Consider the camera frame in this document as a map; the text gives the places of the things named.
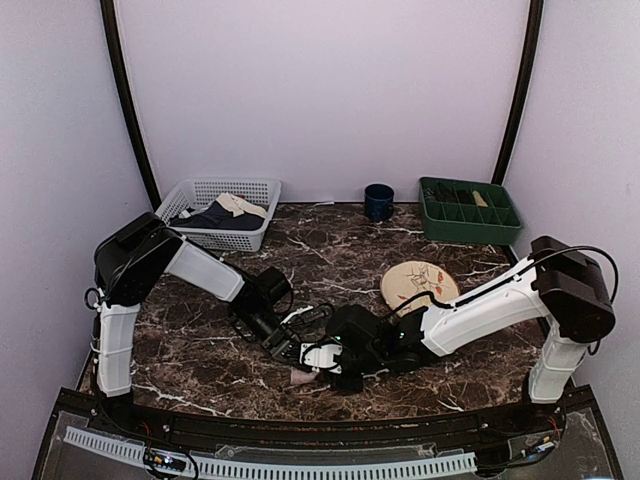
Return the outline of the pink and white underwear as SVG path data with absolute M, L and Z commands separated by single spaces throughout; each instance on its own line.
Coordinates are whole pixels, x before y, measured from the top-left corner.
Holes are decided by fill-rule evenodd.
M 310 384 L 315 382 L 318 376 L 318 372 L 305 372 L 298 369 L 292 369 L 290 372 L 290 385 L 300 386 Z

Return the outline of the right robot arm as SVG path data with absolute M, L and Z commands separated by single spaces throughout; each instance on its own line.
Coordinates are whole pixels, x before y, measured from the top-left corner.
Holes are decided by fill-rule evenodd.
M 433 301 L 392 323 L 360 305 L 339 308 L 326 326 L 332 386 L 355 393 L 365 375 L 405 373 L 436 363 L 460 347 L 523 321 L 544 318 L 549 332 L 528 375 L 527 398 L 510 413 L 521 434 L 549 416 L 588 348 L 615 326 L 615 292 L 608 289 L 590 246 L 570 247 L 550 236 L 485 285 L 444 303 Z

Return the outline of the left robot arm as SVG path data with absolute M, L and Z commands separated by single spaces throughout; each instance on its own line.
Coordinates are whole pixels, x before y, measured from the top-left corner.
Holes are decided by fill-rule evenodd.
M 274 357 L 297 343 L 276 305 L 293 296 L 285 274 L 270 267 L 251 275 L 145 213 L 102 241 L 94 252 L 94 285 L 85 304 L 96 313 L 91 349 L 92 388 L 103 421 L 120 436 L 141 427 L 133 407 L 131 357 L 137 316 L 165 275 L 197 287 L 228 305 L 232 318 Z

